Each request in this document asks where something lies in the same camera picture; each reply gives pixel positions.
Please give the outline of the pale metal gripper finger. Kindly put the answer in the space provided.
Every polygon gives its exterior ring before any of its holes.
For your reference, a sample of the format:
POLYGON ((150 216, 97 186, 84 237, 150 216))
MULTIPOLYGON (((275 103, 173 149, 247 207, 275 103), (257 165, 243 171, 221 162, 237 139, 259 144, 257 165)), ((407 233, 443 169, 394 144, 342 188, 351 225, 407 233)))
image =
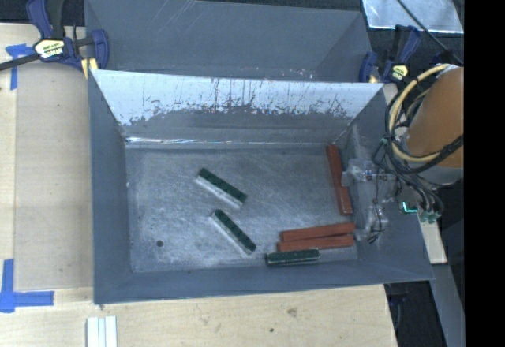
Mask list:
POLYGON ((388 173, 383 167, 369 159, 350 159, 341 176, 342 186, 372 182, 383 184, 394 180, 394 174, 388 173))
POLYGON ((380 204, 373 204, 354 215, 356 241, 377 241, 389 224, 389 218, 380 204))

